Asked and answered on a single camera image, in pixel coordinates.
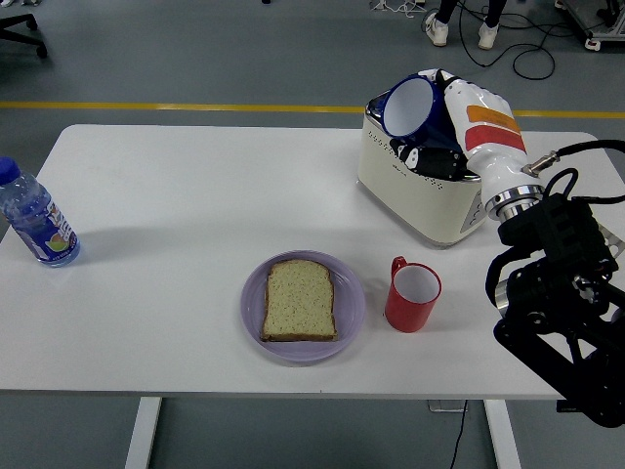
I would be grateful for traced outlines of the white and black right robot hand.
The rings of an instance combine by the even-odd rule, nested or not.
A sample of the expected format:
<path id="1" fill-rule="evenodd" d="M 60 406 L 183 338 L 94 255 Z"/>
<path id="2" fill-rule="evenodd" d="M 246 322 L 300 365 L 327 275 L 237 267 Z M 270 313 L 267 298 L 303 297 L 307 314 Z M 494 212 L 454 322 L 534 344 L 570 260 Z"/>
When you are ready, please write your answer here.
<path id="1" fill-rule="evenodd" d="M 533 203 L 542 195 L 522 171 L 528 156 L 508 102 L 441 68 L 399 81 L 384 100 L 382 127 L 401 141 L 460 150 L 480 176 L 485 203 Z"/>

